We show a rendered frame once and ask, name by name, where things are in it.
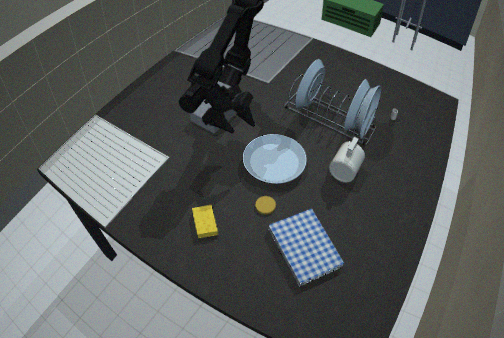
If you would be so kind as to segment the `white mug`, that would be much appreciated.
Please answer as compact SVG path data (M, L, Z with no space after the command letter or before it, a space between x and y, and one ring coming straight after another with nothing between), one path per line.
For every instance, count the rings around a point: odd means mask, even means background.
M364 161L365 153L357 143L356 137L343 143L330 163L330 173L341 182L351 182Z

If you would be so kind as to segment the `yellow sponge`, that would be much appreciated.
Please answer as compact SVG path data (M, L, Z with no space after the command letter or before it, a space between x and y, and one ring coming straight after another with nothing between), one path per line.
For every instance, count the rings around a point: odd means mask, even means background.
M192 208L198 238L218 235L212 205Z

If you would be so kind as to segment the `white ribbed draining mat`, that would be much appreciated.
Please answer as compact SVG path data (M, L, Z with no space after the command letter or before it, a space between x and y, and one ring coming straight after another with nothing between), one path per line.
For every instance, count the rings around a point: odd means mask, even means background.
M94 115L39 170L106 228L168 159Z

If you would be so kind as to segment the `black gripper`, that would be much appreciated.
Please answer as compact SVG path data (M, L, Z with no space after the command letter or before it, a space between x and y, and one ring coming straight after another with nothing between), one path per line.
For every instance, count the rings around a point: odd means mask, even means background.
M218 86L214 92L206 97L204 103L209 103L212 107L202 116L203 123L233 134L235 131L224 116L224 112L233 109L237 112L236 115L253 127L255 123L251 115L250 103L254 97L251 93L244 92L239 94L232 102L232 99L224 92L224 89L224 86Z

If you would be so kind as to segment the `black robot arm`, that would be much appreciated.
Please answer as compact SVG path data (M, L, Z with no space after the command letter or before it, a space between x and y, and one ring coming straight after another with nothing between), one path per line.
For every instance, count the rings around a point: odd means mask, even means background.
M236 84L224 89L232 100L237 94L242 93L239 87L241 76L247 75L251 64L248 42L253 19L262 10L264 2L263 0L233 0L232 3L210 47L196 59L189 74L187 81L192 82L190 88L194 86L179 99L180 107L187 113L194 113L197 110L206 97L217 89L218 81L231 86ZM234 45L225 56L226 61L224 53L235 32ZM221 67L223 65L224 69ZM195 72L199 75L195 76Z

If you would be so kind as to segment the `light blue plate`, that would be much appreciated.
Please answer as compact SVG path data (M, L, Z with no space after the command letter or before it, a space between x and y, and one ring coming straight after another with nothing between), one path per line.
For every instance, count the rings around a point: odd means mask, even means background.
M359 86L352 103L350 105L350 108L348 110L345 123L344 123L344 131L354 129L355 125L357 123L357 119L360 113L360 109L363 105L364 99L366 98L366 95L368 94L370 90L369 83L367 79L365 79L361 85Z
M319 76L320 75L320 76ZM318 77L319 76L319 77ZM297 109L307 107L308 100L311 95L312 90L318 83L323 83L325 76L325 68L320 59L314 61L311 66L306 71L296 94L295 106ZM320 90L321 84L319 84L314 90L309 100L309 105L313 102Z
M269 134L252 140L243 152L243 164L256 179L285 183L305 169L307 157L302 146L287 136Z
M365 132L364 131L365 127L367 126L368 120L371 117L372 112L374 111L375 108L377 109L377 107L378 107L380 95L381 95L381 86L371 88L369 90L368 94L366 95L366 98L365 98L363 105L361 107L359 117L357 120L357 125L356 125L356 130L359 134L360 139L363 138L363 135ZM366 113L367 113L367 115L366 115ZM375 114L375 112L373 113L373 115L369 121L369 125L366 129L365 135L366 135L366 133L367 133L372 121L373 121L374 114ZM364 123L364 125L363 125L363 123Z

